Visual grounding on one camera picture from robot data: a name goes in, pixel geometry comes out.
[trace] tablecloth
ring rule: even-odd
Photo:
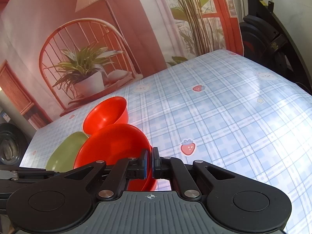
[[[175,65],[59,118],[36,132],[21,166],[44,168],[67,136],[82,131],[89,111],[112,96],[127,99],[129,123],[161,156],[188,164],[202,159],[281,189],[292,202],[285,231],[312,233],[312,96],[226,50]],[[157,189],[169,190],[168,181]]]

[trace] crosshair mark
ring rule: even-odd
[[[155,197],[157,197],[157,196],[155,196],[155,195],[153,195],[153,194],[149,194],[148,196],[146,196],[147,198],[149,198],[150,200],[151,199],[153,199],[153,198],[155,198]]]

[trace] large red bowl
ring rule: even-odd
[[[119,123],[128,123],[127,100],[123,97],[110,97],[95,108],[85,118],[83,131],[93,134],[101,128]]]
[[[107,165],[115,164],[119,159],[140,157],[141,149],[151,146],[144,133],[129,124],[113,124],[91,135],[82,145],[74,168],[81,167],[96,160],[105,160]],[[129,182],[129,191],[155,190],[156,180],[152,178],[151,166],[148,166],[147,179]]]

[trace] strawberry print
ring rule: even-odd
[[[188,140],[184,140],[182,143],[181,143],[181,151],[184,155],[191,155],[193,154],[194,150],[195,150],[195,143],[193,143],[193,141],[191,139],[188,139]]]
[[[202,91],[204,90],[206,87],[203,85],[197,85],[193,88],[193,91]]]

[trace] wooden chair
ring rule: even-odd
[[[103,47],[108,47],[109,51],[122,51],[122,53],[110,57],[112,64],[105,65],[104,70],[106,74],[117,69],[125,70],[128,71],[127,76],[113,84],[106,85],[105,90],[89,97],[79,95],[73,86],[66,90],[67,84],[62,87],[58,85],[53,87],[62,76],[62,73],[58,72],[54,65],[66,61],[66,57],[61,53],[61,50],[66,49],[74,52],[94,42]],[[41,49],[39,69],[48,88],[64,109],[60,116],[110,94],[125,84],[143,78],[123,36],[113,25],[96,18],[72,20],[57,28],[47,38]]]

